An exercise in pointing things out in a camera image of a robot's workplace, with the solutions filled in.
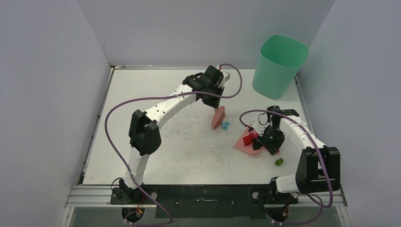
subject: white wall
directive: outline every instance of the white wall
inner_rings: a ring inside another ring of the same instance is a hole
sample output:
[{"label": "white wall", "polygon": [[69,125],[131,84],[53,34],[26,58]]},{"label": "white wall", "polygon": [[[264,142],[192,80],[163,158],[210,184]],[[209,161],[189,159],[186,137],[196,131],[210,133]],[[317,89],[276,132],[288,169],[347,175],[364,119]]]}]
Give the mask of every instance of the white wall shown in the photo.
[{"label": "white wall", "polygon": [[316,134],[341,151],[353,226],[400,226],[401,1],[337,0],[300,82]]},{"label": "white wall", "polygon": [[60,224],[109,72],[75,0],[0,1],[0,226]]},{"label": "white wall", "polygon": [[310,45],[335,0],[77,0],[113,65],[254,67],[282,34]]}]

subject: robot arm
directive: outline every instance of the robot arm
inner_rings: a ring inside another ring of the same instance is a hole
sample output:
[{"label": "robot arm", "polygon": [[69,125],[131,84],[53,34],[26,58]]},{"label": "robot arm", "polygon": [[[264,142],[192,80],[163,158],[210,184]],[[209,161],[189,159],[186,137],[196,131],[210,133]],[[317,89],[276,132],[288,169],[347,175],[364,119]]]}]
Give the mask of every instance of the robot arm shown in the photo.
[{"label": "robot arm", "polygon": [[[311,136],[322,154],[333,190],[338,190],[340,188],[340,152],[336,148],[329,148],[318,140],[302,122],[295,110],[280,110],[276,105],[267,108],[267,110],[283,114],[297,124],[278,115],[267,114],[270,124],[262,134],[253,140],[253,148],[259,149],[263,146],[271,155],[274,155],[287,137],[295,145],[296,151],[301,154],[295,174],[274,177],[271,180],[270,183],[275,185],[277,192],[312,193],[328,191],[328,185],[314,149],[315,146],[309,140],[308,135]],[[306,131],[302,130],[299,125],[302,125]]]},{"label": "robot arm", "polygon": [[[178,96],[178,94],[191,91],[204,91],[222,95],[224,84],[229,78],[229,73],[220,72],[213,66],[209,66],[205,73],[198,73],[185,78],[183,83],[171,94],[171,96],[176,97],[163,100],[144,112],[137,110],[133,113],[129,131],[132,149],[128,165],[139,185],[143,184],[143,174],[149,156],[160,147],[161,138],[159,131],[168,120],[184,107],[199,99],[202,99],[204,104],[213,108],[219,106],[220,98],[199,94],[184,96]],[[119,186],[130,198],[135,197],[134,190],[137,187],[131,180],[128,170],[122,180],[120,180]]]}]

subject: white tabletop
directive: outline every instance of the white tabletop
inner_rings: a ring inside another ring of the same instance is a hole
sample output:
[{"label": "white tabletop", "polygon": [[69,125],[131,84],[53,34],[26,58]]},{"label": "white tabletop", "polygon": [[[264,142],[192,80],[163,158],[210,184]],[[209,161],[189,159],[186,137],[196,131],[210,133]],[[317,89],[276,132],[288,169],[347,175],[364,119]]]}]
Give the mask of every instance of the white tabletop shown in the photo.
[{"label": "white tabletop", "polygon": [[[227,96],[236,92],[239,78],[234,70],[223,71],[231,74],[223,93]],[[111,108],[128,99],[169,95],[186,76],[198,72],[204,70],[115,70],[91,146],[83,184],[111,184],[125,173],[124,164],[105,135],[105,116]],[[264,184],[272,177],[295,173],[300,154],[289,140],[284,141],[280,154],[275,156],[264,150],[253,157],[233,148],[245,130],[238,116],[246,110],[279,105],[281,109],[295,109],[305,121],[295,83],[291,83],[282,98],[273,100],[252,88],[254,70],[241,70],[241,73],[244,81],[241,93],[220,101],[220,105],[226,108],[225,121],[230,122],[228,130],[218,128],[213,131],[210,128],[214,110],[201,100],[187,106],[162,128],[162,144],[149,159],[144,174],[145,184]],[[128,129],[132,113],[137,109],[145,111],[158,102],[127,104],[110,116],[110,136],[127,161],[131,151]],[[250,113],[244,120],[250,123],[257,120],[257,115]],[[274,162],[280,157],[284,164],[276,166]]]}]

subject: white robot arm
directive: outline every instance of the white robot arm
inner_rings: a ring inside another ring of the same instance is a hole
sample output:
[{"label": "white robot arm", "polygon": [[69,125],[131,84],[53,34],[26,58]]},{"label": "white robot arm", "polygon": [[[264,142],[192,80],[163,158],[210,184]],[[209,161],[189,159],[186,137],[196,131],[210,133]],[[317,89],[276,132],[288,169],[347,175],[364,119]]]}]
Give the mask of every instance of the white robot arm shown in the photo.
[{"label": "white robot arm", "polygon": [[285,137],[296,147],[300,156],[297,171],[293,175],[274,177],[271,183],[279,193],[311,193],[327,192],[328,184],[315,148],[322,154],[325,169],[333,190],[340,188],[340,152],[336,148],[329,148],[318,140],[302,122],[295,110],[280,110],[276,105],[267,108],[268,123],[266,129],[263,125],[252,125],[262,133],[253,139],[253,149],[265,147],[271,155],[278,152]]},{"label": "white robot arm", "polygon": [[[210,84],[209,88],[211,88],[211,86],[216,87],[216,91],[217,91],[218,95],[221,95],[222,91],[224,90],[225,82],[230,79],[230,74],[227,72],[220,72],[213,67],[209,67],[204,74],[191,75],[191,76],[187,77],[186,80],[189,79],[190,82],[195,82],[195,81],[201,80],[202,78],[207,78],[208,81],[216,80],[217,82],[214,84]],[[154,107],[147,109],[145,112],[141,112],[141,111],[137,110],[134,113],[132,120],[137,121],[139,118],[141,118],[141,117],[144,118],[144,116],[146,116],[146,118],[150,119],[150,121],[151,121],[149,123],[154,123],[153,126],[158,127],[157,132],[160,131],[162,129],[162,127],[164,126],[164,124],[168,120],[170,120],[174,115],[176,115],[180,110],[182,110],[184,107],[196,102],[199,98],[202,98],[202,97],[199,97],[198,94],[178,96],[178,94],[187,93],[187,92],[191,92],[194,90],[193,87],[196,85],[191,84],[190,82],[188,82],[186,84],[180,84],[180,86],[171,94],[172,96],[175,95],[176,97],[163,100],[162,102],[158,103]],[[203,102],[209,106],[217,108],[219,98],[213,98],[209,101],[206,100],[206,102],[204,99]],[[146,124],[146,122],[145,122],[144,125],[142,125],[142,126],[137,125],[137,126],[134,126],[134,128],[136,128],[137,130],[141,130],[141,127],[143,127],[142,129],[144,129],[147,126],[148,126],[148,124]],[[131,125],[131,129],[130,129],[130,134],[131,134],[130,137],[131,138],[134,136],[133,134],[135,133],[133,130],[134,130],[133,126]],[[144,142],[144,143],[147,143],[146,146],[148,146],[148,144],[151,140],[151,138],[139,138],[139,139],[140,140],[148,140],[148,141]],[[136,144],[131,143],[132,149],[131,149],[131,155],[130,155],[128,165],[130,166],[130,168],[132,170],[132,174],[133,174],[135,180],[137,181],[137,183],[139,185],[141,185],[141,184],[143,184],[143,174],[145,172],[146,165],[148,163],[150,154],[138,152],[139,150],[144,149],[145,147],[139,147],[137,141],[135,143]],[[155,142],[157,148],[158,148],[158,146],[160,146],[160,143],[161,143],[161,141],[159,141],[159,140],[157,140]],[[133,191],[137,188],[136,185],[134,184],[134,182],[131,180],[130,172],[128,172],[128,170],[126,171],[126,173],[122,179],[124,180],[125,185],[128,187],[128,188],[125,188],[126,194],[131,193],[131,191]]]}]

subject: green plastic basket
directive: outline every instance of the green plastic basket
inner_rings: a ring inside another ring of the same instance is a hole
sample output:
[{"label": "green plastic basket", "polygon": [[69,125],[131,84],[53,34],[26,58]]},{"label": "green plastic basket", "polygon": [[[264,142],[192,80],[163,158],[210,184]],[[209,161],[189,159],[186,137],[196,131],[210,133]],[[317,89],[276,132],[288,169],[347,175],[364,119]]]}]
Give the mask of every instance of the green plastic basket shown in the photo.
[{"label": "green plastic basket", "polygon": [[264,96],[280,98],[309,53],[308,47],[291,38],[273,35],[263,44],[253,77],[253,88]]}]

